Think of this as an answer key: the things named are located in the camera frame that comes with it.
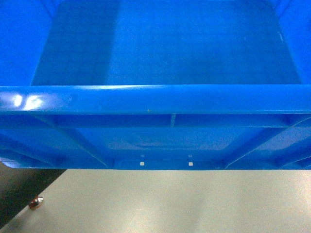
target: blue plastic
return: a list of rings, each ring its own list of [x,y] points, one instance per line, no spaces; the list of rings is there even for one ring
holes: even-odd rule
[[[310,169],[307,0],[0,3],[10,167]]]

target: plastic bin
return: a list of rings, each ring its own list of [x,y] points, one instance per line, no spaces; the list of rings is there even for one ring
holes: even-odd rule
[[[308,0],[5,0],[10,167],[310,169]]]

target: blue plastic crate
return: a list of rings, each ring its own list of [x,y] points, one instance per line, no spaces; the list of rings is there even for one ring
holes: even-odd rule
[[[310,169],[308,0],[5,0],[0,161]]]

